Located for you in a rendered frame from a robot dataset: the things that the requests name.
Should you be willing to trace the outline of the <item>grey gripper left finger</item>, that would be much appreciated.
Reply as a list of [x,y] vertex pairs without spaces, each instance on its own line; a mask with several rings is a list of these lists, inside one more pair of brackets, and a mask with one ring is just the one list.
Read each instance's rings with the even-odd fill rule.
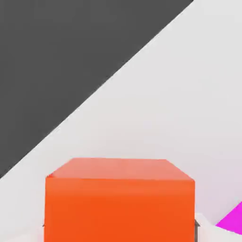
[[45,224],[20,225],[8,242],[44,242]]

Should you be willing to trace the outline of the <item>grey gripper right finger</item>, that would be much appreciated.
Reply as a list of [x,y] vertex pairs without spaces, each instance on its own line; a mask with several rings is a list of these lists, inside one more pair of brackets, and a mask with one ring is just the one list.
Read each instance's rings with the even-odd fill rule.
[[242,242],[242,235],[212,225],[201,213],[195,213],[194,242]]

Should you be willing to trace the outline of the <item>small orange cube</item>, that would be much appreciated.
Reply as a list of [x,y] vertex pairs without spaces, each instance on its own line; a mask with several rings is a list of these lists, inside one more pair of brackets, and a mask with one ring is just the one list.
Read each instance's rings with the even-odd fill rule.
[[45,179],[44,242],[194,242],[195,181],[167,160],[74,158]]

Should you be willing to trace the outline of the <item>small magenta cube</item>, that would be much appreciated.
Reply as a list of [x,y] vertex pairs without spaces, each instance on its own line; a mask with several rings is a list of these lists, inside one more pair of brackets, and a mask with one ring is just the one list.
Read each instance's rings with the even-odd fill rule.
[[216,226],[242,235],[242,201],[219,221]]

